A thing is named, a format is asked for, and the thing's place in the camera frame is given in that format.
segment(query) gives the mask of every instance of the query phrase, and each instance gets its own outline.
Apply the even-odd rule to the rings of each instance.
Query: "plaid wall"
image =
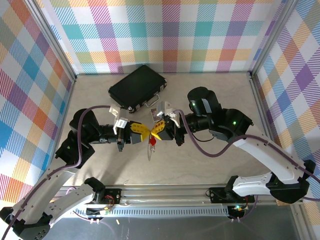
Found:
[[[71,80],[23,0],[0,0],[0,202],[19,201],[46,169]]]
[[[317,163],[320,177],[320,2],[300,0],[264,66],[258,73],[262,96],[275,141],[300,159]],[[313,197],[320,186],[309,180]],[[306,203],[320,238],[320,205]]]
[[[160,73],[246,72],[284,2],[38,0],[75,70],[86,74],[130,73],[141,64]],[[280,6],[272,19],[273,5]]]

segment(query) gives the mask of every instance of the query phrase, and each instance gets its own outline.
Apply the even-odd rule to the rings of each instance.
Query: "black case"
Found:
[[[109,95],[130,113],[138,111],[167,86],[167,80],[147,65],[142,65],[109,88]]]

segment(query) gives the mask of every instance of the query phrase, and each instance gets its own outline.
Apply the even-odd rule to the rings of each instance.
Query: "red object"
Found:
[[[156,145],[156,142],[157,142],[157,140],[156,140],[156,138],[154,136],[150,137],[149,143],[150,143],[151,146]]]

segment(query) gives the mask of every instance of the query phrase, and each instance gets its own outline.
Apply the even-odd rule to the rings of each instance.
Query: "metal frame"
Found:
[[[278,37],[282,30],[284,29],[291,13],[295,9],[297,3],[299,0],[287,0],[285,3],[285,6],[276,21],[272,32],[270,33],[269,38],[267,39],[264,48],[262,49],[261,54],[259,55],[258,59],[256,60],[256,63],[253,67],[252,74],[256,75],[259,71],[259,69],[262,67],[262,65],[265,63],[268,54],[270,53],[272,47],[274,46],[275,42],[278,40]]]
[[[249,82],[249,85],[250,85],[251,90],[252,90],[252,95],[253,95],[253,98],[254,98],[254,101],[255,101],[255,104],[256,104],[256,108],[258,110],[258,114],[260,116],[260,120],[261,120],[262,127],[263,127],[263,132],[272,141],[274,141],[275,138],[274,138],[274,136],[272,134],[271,127],[270,127],[270,124],[268,122],[267,114],[266,114],[264,105],[262,103],[261,96],[260,96],[259,91],[258,91],[256,79],[255,79],[255,77],[251,76],[251,74],[249,72],[247,73],[247,78],[248,78],[248,82]]]
[[[70,102],[71,102],[71,99],[72,99],[72,96],[74,94],[74,90],[75,90],[75,82],[72,83],[71,87],[70,87],[70,94],[69,94],[69,97],[68,97],[68,102],[66,104],[66,107],[63,111],[63,114],[62,114],[62,121],[61,121],[61,124],[57,130],[57,135],[56,135],[56,139],[55,139],[55,143],[54,143],[54,151],[52,152],[51,156],[49,157],[49,159],[53,159],[53,156],[55,154],[55,152],[58,150],[58,146],[59,146],[59,142],[60,142],[60,139],[61,139],[61,136],[62,136],[62,132],[63,132],[63,129],[64,129],[64,125],[65,125],[65,122],[66,122],[66,118],[67,118],[67,113],[69,111],[69,108],[70,108]]]
[[[107,189],[121,189],[120,204],[127,207],[212,207],[234,206],[234,203],[211,203],[206,196],[209,188],[224,188],[225,184],[164,184],[164,185],[106,185]],[[70,186],[63,186],[55,195],[57,200],[66,195]],[[259,196],[258,205],[275,205],[276,199],[270,195]],[[94,204],[103,208],[105,204]]]
[[[61,48],[54,32],[52,31],[49,23],[47,22],[42,10],[40,9],[36,0],[25,0],[26,5],[28,6],[29,10],[32,13],[35,21],[39,25],[41,32],[45,36],[46,40],[48,41],[49,45],[51,46],[52,50],[54,51],[55,55],[62,63],[62,67],[64,71],[67,73],[68,77],[76,81],[77,74],[74,71],[74,68],[71,66],[65,52]]]
[[[303,204],[290,206],[295,226],[297,228],[300,239],[313,240],[316,239],[315,232],[307,215],[306,208]]]

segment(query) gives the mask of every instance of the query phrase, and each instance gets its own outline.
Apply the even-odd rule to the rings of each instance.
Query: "case handle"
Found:
[[[147,108],[152,107],[153,105],[155,105],[159,100],[160,100],[160,96],[157,93],[156,96],[158,97],[157,100],[153,101],[150,105],[147,104],[147,102],[144,104]]]

